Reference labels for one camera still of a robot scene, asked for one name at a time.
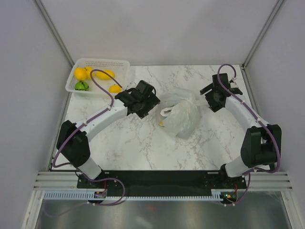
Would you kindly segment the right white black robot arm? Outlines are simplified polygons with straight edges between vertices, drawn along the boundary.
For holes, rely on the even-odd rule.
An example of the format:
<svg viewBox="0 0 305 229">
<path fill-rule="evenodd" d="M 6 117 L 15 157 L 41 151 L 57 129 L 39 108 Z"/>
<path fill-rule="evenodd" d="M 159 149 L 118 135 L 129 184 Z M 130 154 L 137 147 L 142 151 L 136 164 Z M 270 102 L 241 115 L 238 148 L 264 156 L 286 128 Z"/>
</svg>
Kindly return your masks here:
<svg viewBox="0 0 305 229">
<path fill-rule="evenodd" d="M 262 119 L 245 101 L 243 93 L 237 87 L 231 87 L 228 75 L 221 73 L 212 76 L 213 82 L 200 91 L 209 108 L 217 112 L 228 110 L 245 131 L 240 156 L 222 166 L 225 172 L 218 176 L 218 183 L 229 188 L 235 183 L 235 177 L 247 175 L 253 170 L 264 170 L 262 166 L 278 162 L 281 154 L 282 130 L 279 125 L 271 125 Z"/>
</svg>

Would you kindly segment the white lemon-print plastic bag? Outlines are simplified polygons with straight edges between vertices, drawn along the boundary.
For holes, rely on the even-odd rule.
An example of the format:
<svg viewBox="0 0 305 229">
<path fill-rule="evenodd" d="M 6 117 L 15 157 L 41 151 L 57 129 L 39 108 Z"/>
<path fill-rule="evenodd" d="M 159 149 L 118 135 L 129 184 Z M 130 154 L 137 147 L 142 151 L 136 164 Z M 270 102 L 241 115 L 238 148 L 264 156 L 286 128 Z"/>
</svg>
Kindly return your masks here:
<svg viewBox="0 0 305 229">
<path fill-rule="evenodd" d="M 195 92 L 174 88 L 160 96 L 155 120 L 169 136 L 188 139 L 199 124 L 200 107 L 206 104 Z"/>
</svg>

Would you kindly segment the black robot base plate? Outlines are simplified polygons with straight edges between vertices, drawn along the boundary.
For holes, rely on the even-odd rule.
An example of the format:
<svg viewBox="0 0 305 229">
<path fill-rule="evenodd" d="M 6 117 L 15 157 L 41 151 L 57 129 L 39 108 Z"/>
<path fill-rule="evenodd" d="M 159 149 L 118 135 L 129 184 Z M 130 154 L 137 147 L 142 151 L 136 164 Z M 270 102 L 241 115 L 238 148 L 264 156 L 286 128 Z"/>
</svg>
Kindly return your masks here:
<svg viewBox="0 0 305 229">
<path fill-rule="evenodd" d="M 243 177 L 217 170 L 108 170 L 97 177 L 103 178 L 120 180 L 128 197 L 205 196 L 213 189 L 246 188 Z"/>
</svg>

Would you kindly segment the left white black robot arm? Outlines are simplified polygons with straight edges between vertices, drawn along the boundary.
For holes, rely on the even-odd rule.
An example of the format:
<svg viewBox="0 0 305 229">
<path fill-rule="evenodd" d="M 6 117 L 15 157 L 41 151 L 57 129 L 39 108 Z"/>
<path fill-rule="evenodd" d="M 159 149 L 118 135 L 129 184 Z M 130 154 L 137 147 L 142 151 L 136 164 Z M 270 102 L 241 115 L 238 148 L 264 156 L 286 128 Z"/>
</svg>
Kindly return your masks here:
<svg viewBox="0 0 305 229">
<path fill-rule="evenodd" d="M 57 140 L 58 151 L 53 167 L 56 167 L 58 155 L 62 154 L 73 167 L 88 177 L 87 181 L 93 188 L 101 187 L 104 183 L 103 170 L 91 157 L 89 142 L 103 129 L 130 114 L 143 119 L 159 103 L 156 89 L 141 80 L 136 87 L 111 96 L 110 105 L 92 116 L 76 123 L 65 121 Z"/>
</svg>

